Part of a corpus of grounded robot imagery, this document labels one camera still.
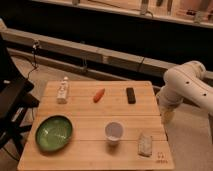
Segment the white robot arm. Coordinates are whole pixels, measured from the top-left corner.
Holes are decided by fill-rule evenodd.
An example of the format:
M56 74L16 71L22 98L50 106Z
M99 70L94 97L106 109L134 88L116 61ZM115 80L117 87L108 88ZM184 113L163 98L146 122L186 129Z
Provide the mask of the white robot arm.
M162 123L169 123L177 108L186 98L206 110L213 117L213 87L203 81L205 66L189 61L168 69L163 76L165 85L157 93Z

